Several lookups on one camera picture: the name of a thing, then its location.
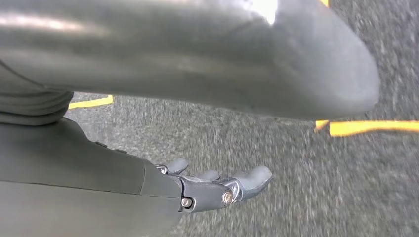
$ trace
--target robotic hand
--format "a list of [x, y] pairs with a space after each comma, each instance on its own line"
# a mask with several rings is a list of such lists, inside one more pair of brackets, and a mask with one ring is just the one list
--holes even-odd
[[182, 213], [223, 209], [248, 200], [261, 193], [272, 179], [272, 173], [266, 166], [258, 166], [247, 174], [239, 172], [225, 179], [220, 179], [215, 170], [207, 170], [196, 177], [181, 175], [187, 167], [188, 162], [184, 159], [156, 165], [162, 174], [170, 176], [182, 187], [179, 210]]

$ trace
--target yellow tape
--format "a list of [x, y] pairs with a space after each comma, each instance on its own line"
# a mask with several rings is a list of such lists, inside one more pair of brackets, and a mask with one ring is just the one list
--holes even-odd
[[109, 105], [114, 102], [114, 97], [112, 95], [108, 95], [106, 98], [101, 98], [97, 100], [90, 100], [90, 101], [80, 101], [80, 102], [74, 102], [70, 103], [68, 109], [75, 109], [75, 108], [88, 108], [88, 107], [94, 107], [94, 106], [100, 106], [100, 105]]
[[329, 0], [320, 0], [324, 5], [329, 6]]
[[351, 121], [330, 123], [330, 135], [332, 137], [345, 137], [377, 130], [419, 132], [419, 121]]

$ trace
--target bolt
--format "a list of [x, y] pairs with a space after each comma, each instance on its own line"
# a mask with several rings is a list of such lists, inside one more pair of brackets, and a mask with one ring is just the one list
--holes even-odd
[[233, 202], [233, 192], [230, 189], [224, 191], [222, 202], [224, 206], [229, 206]]
[[189, 198], [182, 198], [181, 205], [185, 208], [189, 208], [192, 206], [192, 200]]

